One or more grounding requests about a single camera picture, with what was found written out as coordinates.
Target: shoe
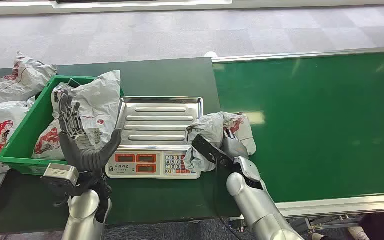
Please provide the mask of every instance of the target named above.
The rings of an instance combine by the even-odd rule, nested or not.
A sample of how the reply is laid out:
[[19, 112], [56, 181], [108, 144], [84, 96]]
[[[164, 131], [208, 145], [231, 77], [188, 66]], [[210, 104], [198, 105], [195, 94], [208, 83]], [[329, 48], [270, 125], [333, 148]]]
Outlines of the shoe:
[[370, 240], [361, 226], [348, 227], [348, 232], [355, 240]]
[[322, 239], [324, 237], [325, 237], [324, 235], [321, 235], [321, 234], [318, 234], [318, 233], [313, 233], [311, 235], [311, 240], [320, 240], [320, 239]]

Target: digital weighing scale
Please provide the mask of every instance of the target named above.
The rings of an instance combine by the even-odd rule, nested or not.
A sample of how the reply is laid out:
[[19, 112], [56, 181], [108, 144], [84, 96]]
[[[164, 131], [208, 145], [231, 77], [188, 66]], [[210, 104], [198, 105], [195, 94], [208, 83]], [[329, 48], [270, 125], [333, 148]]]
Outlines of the digital weighing scale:
[[122, 97], [116, 128], [121, 144], [109, 159], [109, 178], [198, 179], [185, 169], [186, 128], [204, 114], [200, 97]]

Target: green crate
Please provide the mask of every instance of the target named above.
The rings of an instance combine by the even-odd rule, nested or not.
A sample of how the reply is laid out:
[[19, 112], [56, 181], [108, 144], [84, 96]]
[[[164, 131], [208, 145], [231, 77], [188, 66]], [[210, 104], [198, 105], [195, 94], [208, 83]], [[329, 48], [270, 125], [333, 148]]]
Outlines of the green crate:
[[39, 136], [54, 120], [52, 116], [53, 107], [51, 94], [53, 89], [60, 83], [68, 83], [70, 86], [78, 87], [91, 83], [95, 77], [91, 76], [61, 76], [51, 78], [36, 103], [28, 111], [27, 115], [15, 130], [8, 143], [0, 152], [0, 162], [9, 165], [11, 168], [27, 175], [43, 175], [50, 163], [67, 164], [65, 160], [33, 159], [32, 154]]

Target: cable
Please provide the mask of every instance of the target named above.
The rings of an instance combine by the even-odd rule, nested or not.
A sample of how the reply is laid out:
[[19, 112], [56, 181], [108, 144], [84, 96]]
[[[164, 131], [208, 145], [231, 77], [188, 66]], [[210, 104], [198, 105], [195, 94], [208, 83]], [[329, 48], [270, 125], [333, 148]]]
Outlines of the cable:
[[238, 240], [242, 240], [242, 238], [236, 233], [233, 231], [233, 229], [231, 229], [226, 223], [225, 221], [223, 220], [223, 218], [220, 216], [219, 214], [219, 210], [217, 208], [217, 201], [216, 201], [216, 191], [218, 189], [218, 185], [219, 185], [219, 182], [218, 182], [218, 176], [219, 176], [219, 161], [217, 159], [213, 157], [213, 160], [215, 160], [215, 177], [214, 177], [214, 183], [213, 183], [213, 187], [212, 187], [212, 199], [213, 199], [213, 204], [214, 204], [214, 210], [215, 210], [215, 214], [217, 214], [217, 217], [220, 219], [220, 222], [238, 239]]

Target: silver robotic arm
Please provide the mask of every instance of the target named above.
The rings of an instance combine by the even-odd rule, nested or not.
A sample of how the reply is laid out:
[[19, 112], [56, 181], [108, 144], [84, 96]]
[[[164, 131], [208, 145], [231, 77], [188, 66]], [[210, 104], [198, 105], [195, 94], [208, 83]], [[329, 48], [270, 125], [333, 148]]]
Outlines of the silver robotic arm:
[[51, 163], [42, 180], [68, 203], [69, 217], [63, 240], [100, 240], [112, 208], [111, 187], [102, 168], [121, 142], [121, 129], [112, 132], [110, 141], [96, 150], [83, 128], [79, 103], [63, 92], [59, 102], [59, 141], [68, 165]]
[[198, 135], [192, 146], [210, 162], [231, 171], [227, 191], [234, 198], [246, 224], [259, 240], [304, 240], [276, 207], [257, 166], [248, 159], [247, 148], [229, 131], [220, 149]]

